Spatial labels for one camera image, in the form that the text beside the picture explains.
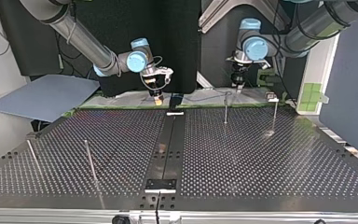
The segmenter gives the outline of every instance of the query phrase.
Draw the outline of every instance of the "perforated metal plate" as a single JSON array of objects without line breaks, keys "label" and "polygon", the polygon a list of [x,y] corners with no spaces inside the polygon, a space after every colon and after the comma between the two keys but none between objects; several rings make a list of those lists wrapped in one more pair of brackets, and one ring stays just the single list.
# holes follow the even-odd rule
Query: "perforated metal plate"
[{"label": "perforated metal plate", "polygon": [[307,119],[273,108],[191,109],[175,210],[358,211],[358,160]]},{"label": "perforated metal plate", "polygon": [[[22,197],[21,202],[64,198],[68,201],[57,202],[68,202],[69,207],[81,206],[76,203],[84,198],[100,204],[103,197],[110,207],[140,208],[137,201],[144,193],[163,122],[164,111],[157,110],[79,111],[33,141],[38,160],[27,148],[0,161],[0,197]],[[90,169],[85,140],[98,182]],[[89,201],[82,203],[87,207]],[[53,206],[57,205],[64,206],[54,201]]]}]

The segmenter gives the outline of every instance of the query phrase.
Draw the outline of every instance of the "gray plate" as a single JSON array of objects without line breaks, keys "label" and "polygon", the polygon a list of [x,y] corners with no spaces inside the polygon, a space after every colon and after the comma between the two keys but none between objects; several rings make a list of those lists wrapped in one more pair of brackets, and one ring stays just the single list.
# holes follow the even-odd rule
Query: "gray plate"
[{"label": "gray plate", "polygon": [[180,211],[358,212],[358,159],[290,109],[192,109],[174,123],[164,178]]},{"label": "gray plate", "polygon": [[[80,111],[33,141],[38,160],[26,145],[0,160],[0,207],[358,212],[358,159],[309,120],[224,112]],[[176,179],[176,193],[145,194],[151,178]]]},{"label": "gray plate", "polygon": [[153,209],[144,185],[164,120],[160,110],[76,113],[33,141],[38,160],[26,145],[0,160],[0,207]]}]

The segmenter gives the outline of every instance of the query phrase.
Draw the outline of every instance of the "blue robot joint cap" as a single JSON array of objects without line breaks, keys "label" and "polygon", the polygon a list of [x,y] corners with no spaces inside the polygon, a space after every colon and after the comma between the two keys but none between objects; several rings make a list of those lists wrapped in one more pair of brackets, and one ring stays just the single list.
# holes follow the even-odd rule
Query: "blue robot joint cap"
[{"label": "blue robot joint cap", "polygon": [[140,73],[147,67],[147,56],[141,51],[134,51],[127,58],[127,66],[132,72]]},{"label": "blue robot joint cap", "polygon": [[252,61],[263,60],[269,54],[269,45],[261,37],[250,37],[243,43],[242,50]]},{"label": "blue robot joint cap", "polygon": [[146,38],[139,38],[136,40],[132,40],[132,42],[131,42],[131,47],[133,49],[139,48],[139,47],[144,47],[144,46],[149,46],[149,42],[147,42]]},{"label": "blue robot joint cap", "polygon": [[254,18],[245,18],[241,21],[240,30],[260,30],[261,21]]}]

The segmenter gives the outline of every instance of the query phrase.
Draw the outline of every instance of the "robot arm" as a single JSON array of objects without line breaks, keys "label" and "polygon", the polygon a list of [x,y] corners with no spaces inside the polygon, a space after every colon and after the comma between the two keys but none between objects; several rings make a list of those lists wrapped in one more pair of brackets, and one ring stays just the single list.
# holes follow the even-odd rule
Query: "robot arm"
[{"label": "robot arm", "polygon": [[303,57],[319,41],[337,35],[356,21],[358,2],[325,1],[324,6],[319,7],[302,22],[299,21],[297,13],[295,15],[297,26],[287,35],[261,35],[258,33],[261,27],[260,21],[242,20],[234,60],[239,63],[248,61],[262,63],[266,56],[275,56],[277,53],[284,57]]},{"label": "robot arm", "polygon": [[[150,94],[155,97],[156,104],[161,104],[161,90],[171,81],[173,70],[156,67],[145,38],[132,41],[132,51],[116,55],[103,46],[76,17],[71,16],[72,0],[21,0],[21,3],[35,18],[50,25],[68,44],[72,44],[87,57],[94,64],[98,76],[120,76],[129,71],[139,73]],[[164,76],[165,85],[158,87],[161,75]]]}]

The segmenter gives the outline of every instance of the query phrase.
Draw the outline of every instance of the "vertical metal pin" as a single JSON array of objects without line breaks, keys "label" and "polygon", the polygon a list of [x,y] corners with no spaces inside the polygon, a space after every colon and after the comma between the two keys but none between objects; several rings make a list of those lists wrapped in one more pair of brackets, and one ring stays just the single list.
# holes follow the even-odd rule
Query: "vertical metal pin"
[{"label": "vertical metal pin", "polygon": [[90,147],[89,147],[89,141],[84,140],[84,147],[87,150],[87,155],[89,157],[89,166],[91,167],[91,171],[92,171],[92,176],[94,177],[95,181],[98,181],[97,179],[97,175],[95,174],[95,169],[94,169],[94,162],[92,161],[92,157],[91,157],[91,151],[90,151]]},{"label": "vertical metal pin", "polygon": [[275,103],[274,119],[277,118],[278,103],[279,103],[279,101],[277,101],[277,102]]},{"label": "vertical metal pin", "polygon": [[227,124],[227,117],[228,117],[228,92],[226,92],[226,96],[225,96],[225,124]]},{"label": "vertical metal pin", "polygon": [[29,139],[27,140],[27,144],[28,144],[28,147],[31,150],[32,157],[34,157],[34,160],[37,160],[36,154],[34,154],[34,147],[32,146],[32,143],[31,143],[31,141]]}]

